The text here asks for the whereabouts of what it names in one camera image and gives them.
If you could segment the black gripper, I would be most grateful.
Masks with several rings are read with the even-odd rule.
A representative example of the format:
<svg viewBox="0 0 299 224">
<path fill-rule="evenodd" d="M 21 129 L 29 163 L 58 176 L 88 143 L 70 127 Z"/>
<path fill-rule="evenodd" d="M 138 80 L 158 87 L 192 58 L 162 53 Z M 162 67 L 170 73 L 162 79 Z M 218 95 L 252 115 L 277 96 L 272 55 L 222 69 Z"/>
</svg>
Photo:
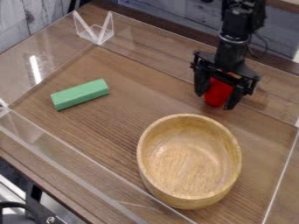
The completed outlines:
<svg viewBox="0 0 299 224">
<path fill-rule="evenodd" d="M 232 70 L 220 67 L 213 54 L 194 51 L 190 69 L 193 71 L 193 88 L 197 96 L 202 96 L 210 84 L 210 78 L 229 84 L 233 87 L 232 93 L 224 104 L 225 110 L 232 110 L 242 95 L 252 95 L 261 76 L 250 70 L 241 62 Z"/>
</svg>

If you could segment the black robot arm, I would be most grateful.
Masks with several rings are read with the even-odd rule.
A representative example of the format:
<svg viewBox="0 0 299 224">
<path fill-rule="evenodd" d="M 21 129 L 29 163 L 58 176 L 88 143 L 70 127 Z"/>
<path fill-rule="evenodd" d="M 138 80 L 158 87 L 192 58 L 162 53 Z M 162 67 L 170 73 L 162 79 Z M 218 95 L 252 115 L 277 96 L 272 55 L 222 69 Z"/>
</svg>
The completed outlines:
<svg viewBox="0 0 299 224">
<path fill-rule="evenodd" d="M 248 44 L 264 26 L 266 0 L 221 0 L 221 27 L 214 54 L 193 52 L 193 91 L 212 107 L 232 110 L 252 95 L 261 75 L 245 62 Z"/>
</svg>

